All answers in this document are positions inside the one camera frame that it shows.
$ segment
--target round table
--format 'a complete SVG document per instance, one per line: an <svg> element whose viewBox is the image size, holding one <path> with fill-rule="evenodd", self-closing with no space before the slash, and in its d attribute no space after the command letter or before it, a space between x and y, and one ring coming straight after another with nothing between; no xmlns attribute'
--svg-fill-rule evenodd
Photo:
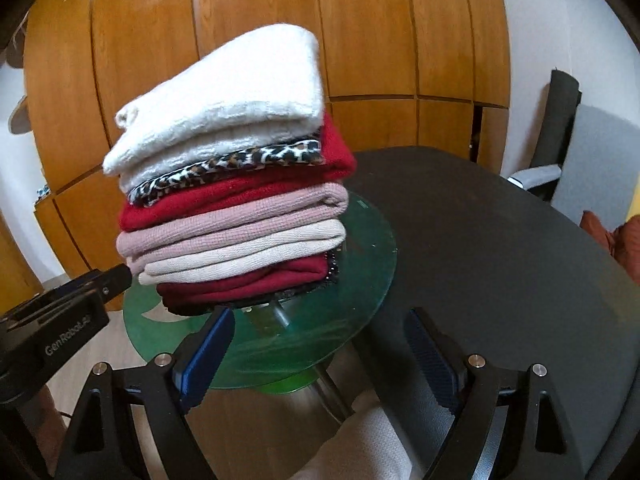
<svg viewBox="0 0 640 480"><path fill-rule="evenodd" d="M624 452L640 424L640 287L622 267L550 204L468 160L420 147L356 158L345 186L382 211L398 265L353 344L417 461L430 466L453 422L404 339L418 306L467 355L544 364L585 471Z"/></svg>
<svg viewBox="0 0 640 480"><path fill-rule="evenodd" d="M235 309L236 333L211 388L251 387L282 394L320 378L340 403L321 364L371 320L396 268L393 233L373 205L352 193L340 220L347 237L336 252L338 282L288 300ZM208 317L150 319L150 311L164 308L160 302L155 286L140 285L136 279L125 293L127 334L145 361L173 352Z"/></svg>

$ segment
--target chair armrest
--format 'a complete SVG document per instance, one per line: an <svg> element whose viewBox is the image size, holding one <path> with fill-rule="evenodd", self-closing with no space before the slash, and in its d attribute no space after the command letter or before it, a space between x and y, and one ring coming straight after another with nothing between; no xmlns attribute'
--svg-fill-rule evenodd
<svg viewBox="0 0 640 480"><path fill-rule="evenodd" d="M549 164L548 166L516 171L507 180L522 189L531 189L558 180L560 175L562 175L562 168L557 164Z"/></svg>

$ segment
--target green glass plate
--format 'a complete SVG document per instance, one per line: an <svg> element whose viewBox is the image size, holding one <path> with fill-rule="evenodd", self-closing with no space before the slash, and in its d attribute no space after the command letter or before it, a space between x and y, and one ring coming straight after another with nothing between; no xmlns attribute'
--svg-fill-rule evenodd
<svg viewBox="0 0 640 480"><path fill-rule="evenodd" d="M396 241L382 214L354 193L340 220L347 238L337 253L338 283L280 304L235 310L236 334L211 388L257 387L299 374L328 358L371 320L393 279ZM136 279L125 293L127 334L145 361L173 352L208 317L161 322L143 316L160 301L154 286Z"/></svg>
<svg viewBox="0 0 640 480"><path fill-rule="evenodd" d="M307 368L306 370L289 377L285 377L274 383L264 384L263 386L255 386L255 390L264 394L270 395L283 395L291 394L302 388L306 388L311 383L315 383L318 380L318 374L313 368Z"/></svg>

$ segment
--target white fabric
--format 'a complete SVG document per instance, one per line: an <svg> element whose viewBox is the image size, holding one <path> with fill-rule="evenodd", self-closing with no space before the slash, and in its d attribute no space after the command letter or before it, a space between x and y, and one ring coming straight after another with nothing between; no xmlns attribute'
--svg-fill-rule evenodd
<svg viewBox="0 0 640 480"><path fill-rule="evenodd" d="M143 271L138 275L138 280L142 285L152 285L156 283L201 283L212 280L223 280L224 278L240 276L252 270L286 262L287 260L324 253L340 245L344 237L345 233L343 230L340 236L328 238L327 240L308 240L282 244L241 258L210 264L196 269L182 270L180 272L151 275Z"/></svg>
<svg viewBox="0 0 640 480"><path fill-rule="evenodd" d="M356 411L289 480L408 480L412 464L373 390L353 401Z"/></svg>
<svg viewBox="0 0 640 480"><path fill-rule="evenodd" d="M561 175L562 168L560 166L549 164L548 166L537 166L516 171L507 180L522 189L531 189L532 187L542 186L547 182L558 180Z"/></svg>
<svg viewBox="0 0 640 480"><path fill-rule="evenodd" d="M243 256L259 253L265 249L294 242L310 242L313 240L331 240L344 237L344 227L339 220L324 220L315 224L295 227L271 235L249 240L240 244L212 249L195 254L185 254L166 260L146 264L144 272L151 276L197 269L211 264L228 262Z"/></svg>
<svg viewBox="0 0 640 480"><path fill-rule="evenodd" d="M102 168L119 174L170 146L242 124L290 121L312 132L323 109L316 37L295 25L268 25L125 105L115 118L125 132Z"/></svg>
<svg viewBox="0 0 640 480"><path fill-rule="evenodd" d="M248 148L268 146L281 142L291 142L308 137L308 128L300 128L297 123L273 121L272 123L236 126L226 130L202 134L185 140L156 153L120 174L120 189L123 193L156 176L180 170L194 162L215 156L226 155Z"/></svg>

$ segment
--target silver screw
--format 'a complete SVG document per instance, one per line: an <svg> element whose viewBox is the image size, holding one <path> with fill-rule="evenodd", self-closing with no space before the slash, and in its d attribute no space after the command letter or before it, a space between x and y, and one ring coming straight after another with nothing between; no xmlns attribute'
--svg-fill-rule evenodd
<svg viewBox="0 0 640 480"><path fill-rule="evenodd" d="M107 371L107 368L107 363L100 362L96 363L94 367L91 368L91 371L94 373L94 375L102 375Z"/></svg>
<svg viewBox="0 0 640 480"><path fill-rule="evenodd" d="M473 368L482 368L486 364L484 357L478 354L470 355L468 360L469 364L472 365Z"/></svg>
<svg viewBox="0 0 640 480"><path fill-rule="evenodd" d="M171 354L158 354L154 362L158 366L167 366L171 362Z"/></svg>
<svg viewBox="0 0 640 480"><path fill-rule="evenodd" d="M538 377L544 377L546 375L546 367L545 365L535 364L531 367L533 373L535 373Z"/></svg>

